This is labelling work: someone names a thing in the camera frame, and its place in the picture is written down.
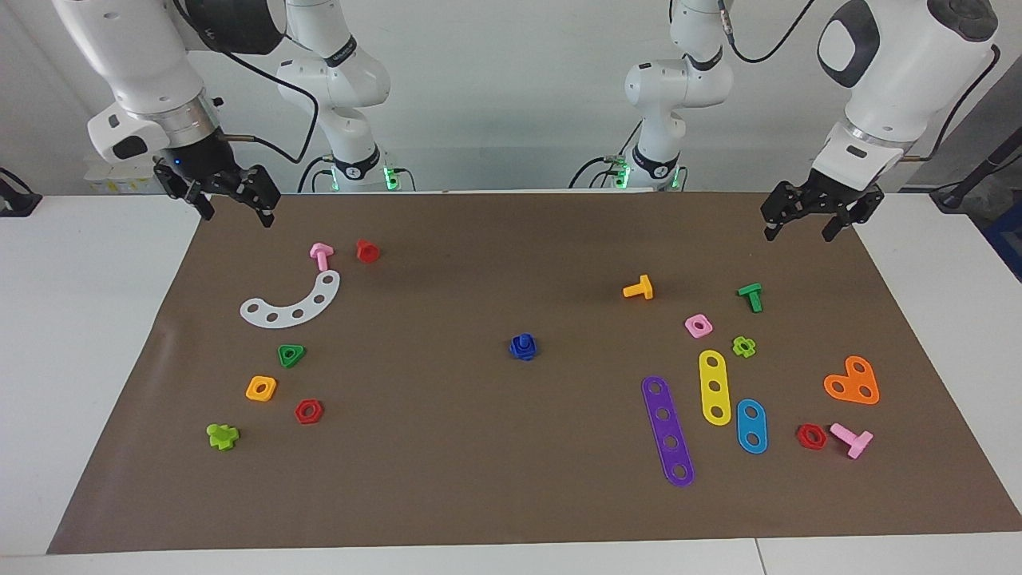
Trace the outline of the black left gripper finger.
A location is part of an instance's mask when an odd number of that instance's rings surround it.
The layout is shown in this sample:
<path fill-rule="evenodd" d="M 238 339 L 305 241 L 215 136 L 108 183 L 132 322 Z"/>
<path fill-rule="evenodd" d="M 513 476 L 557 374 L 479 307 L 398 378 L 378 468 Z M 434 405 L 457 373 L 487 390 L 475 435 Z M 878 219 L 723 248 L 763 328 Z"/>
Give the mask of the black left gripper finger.
<path fill-rule="evenodd" d="M 869 201 L 857 201 L 850 210 L 840 207 L 822 229 L 822 238 L 826 243 L 831 243 L 843 229 L 854 224 L 864 224 L 868 219 Z"/>
<path fill-rule="evenodd" d="M 766 241 L 774 241 L 787 222 L 799 218 L 799 188 L 791 182 L 778 182 L 760 208 Z"/>

